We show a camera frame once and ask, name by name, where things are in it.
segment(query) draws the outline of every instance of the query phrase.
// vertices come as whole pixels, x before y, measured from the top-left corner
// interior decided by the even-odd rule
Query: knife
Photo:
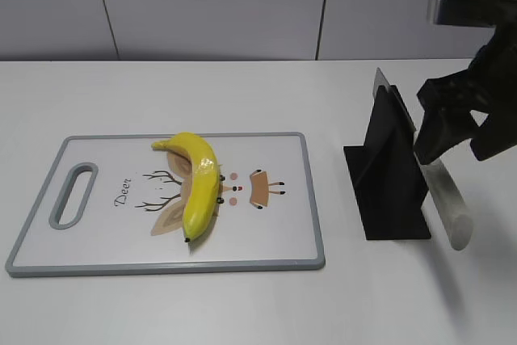
[[[401,96],[390,86],[382,71],[377,68],[373,84],[374,99],[380,86],[384,86],[388,93],[399,102],[407,119],[407,124],[414,134],[416,128],[409,112],[406,110],[406,106],[402,102]],[[429,192],[435,202],[436,210],[445,228],[451,247],[455,250],[463,250],[470,242],[474,223],[458,187],[439,158],[429,165],[421,165],[416,155],[415,159],[429,187]]]

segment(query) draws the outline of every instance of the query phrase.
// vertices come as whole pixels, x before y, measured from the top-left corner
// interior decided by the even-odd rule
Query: deer ear
[[[181,178],[186,178],[192,174],[191,161],[182,157],[181,155],[168,152],[167,163],[173,173],[179,175]]]
[[[166,234],[167,232],[181,228],[184,209],[185,204],[182,201],[176,202],[169,208],[166,208],[156,220],[153,230],[151,230],[151,236]]]

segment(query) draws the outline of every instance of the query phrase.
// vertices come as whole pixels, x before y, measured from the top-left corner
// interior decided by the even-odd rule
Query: gray cutting board rim
[[[276,271],[276,270],[314,270],[324,267],[325,255],[319,226],[317,205],[314,197],[312,175],[309,165],[309,155],[305,136],[302,133],[203,133],[202,137],[297,137],[300,141],[301,157],[305,168],[305,182],[309,198],[310,213],[312,217],[313,237],[316,247],[316,257],[310,259],[261,259],[261,260],[217,260],[199,261],[189,263],[120,263],[120,264],[87,264],[66,266],[17,266],[16,256],[23,240],[31,227],[32,221],[40,206],[48,185],[51,183],[54,173],[59,166],[61,157],[71,141],[84,140],[117,140],[117,139],[166,139],[171,134],[145,134],[145,135],[98,135],[98,136],[72,136],[64,139],[61,148],[52,164],[52,167],[44,181],[39,195],[30,211],[27,220],[16,240],[16,243],[6,262],[6,270],[12,277],[29,276],[104,276],[104,275],[137,275],[137,274],[164,274],[186,272],[221,272],[221,271]]]

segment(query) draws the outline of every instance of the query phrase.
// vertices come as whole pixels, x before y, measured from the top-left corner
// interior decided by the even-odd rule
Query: banana
[[[219,165],[212,147],[194,133],[179,133],[168,141],[155,141],[155,150],[169,150],[189,159],[192,164],[192,188],[183,211],[185,242],[198,238],[207,229],[219,192]]]

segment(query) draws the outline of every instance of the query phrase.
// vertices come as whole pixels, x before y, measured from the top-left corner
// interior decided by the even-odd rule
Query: white tabletop
[[[0,63],[0,259],[68,135],[300,131],[325,246],[320,271],[11,279],[0,343],[513,343],[517,148],[444,155],[476,223],[454,251],[429,196],[430,241],[367,242],[343,145],[364,140],[380,66],[414,117],[426,78],[460,60]]]

